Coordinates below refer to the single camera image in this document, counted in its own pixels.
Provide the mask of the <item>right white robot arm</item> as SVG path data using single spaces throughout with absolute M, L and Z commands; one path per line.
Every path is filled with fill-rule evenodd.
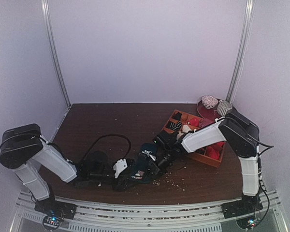
M 154 164 L 165 170 L 182 153 L 194 153 L 200 148 L 227 142 L 240 160 L 245 198 L 239 201 L 238 209 L 246 214 L 257 205 L 255 196 L 260 188 L 259 132 L 255 123 L 238 112 L 228 113 L 199 130 L 162 131 L 153 141 L 164 149 L 165 154 L 156 158 Z

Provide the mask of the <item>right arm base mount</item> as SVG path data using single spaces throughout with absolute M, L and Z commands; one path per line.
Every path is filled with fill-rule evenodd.
M 243 195 L 240 200 L 223 203 L 221 205 L 222 213 L 225 219 L 236 218 L 236 224 L 244 230 L 251 230 L 259 223 L 260 213 L 263 209 L 259 196 Z

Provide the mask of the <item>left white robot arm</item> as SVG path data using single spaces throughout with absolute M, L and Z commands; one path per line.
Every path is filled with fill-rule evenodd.
M 0 164 L 11 169 L 30 190 L 38 209 L 54 215 L 60 210 L 59 202 L 55 200 L 51 185 L 38 173 L 35 163 L 75 188 L 106 182 L 113 184 L 115 190 L 123 190 L 135 161 L 123 157 L 110 165 L 105 153 L 87 151 L 79 162 L 73 162 L 64 157 L 57 144 L 42 136 L 40 126 L 35 123 L 6 130 L 0 144 Z

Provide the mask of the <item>dark green patterned sock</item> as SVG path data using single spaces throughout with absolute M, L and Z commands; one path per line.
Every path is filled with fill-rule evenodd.
M 153 143 L 144 143 L 141 145 L 137 160 L 132 167 L 130 178 L 133 182 L 147 184 L 152 180 L 152 175 L 149 173 L 147 156 L 141 153 L 143 150 L 150 150 L 157 156 L 158 146 Z

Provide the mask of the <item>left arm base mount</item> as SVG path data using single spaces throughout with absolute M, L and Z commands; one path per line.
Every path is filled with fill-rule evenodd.
M 74 219 L 77 206 L 72 203 L 55 201 L 54 205 L 36 201 L 34 210 L 44 213 L 42 226 L 50 232 L 57 230 L 65 219 Z

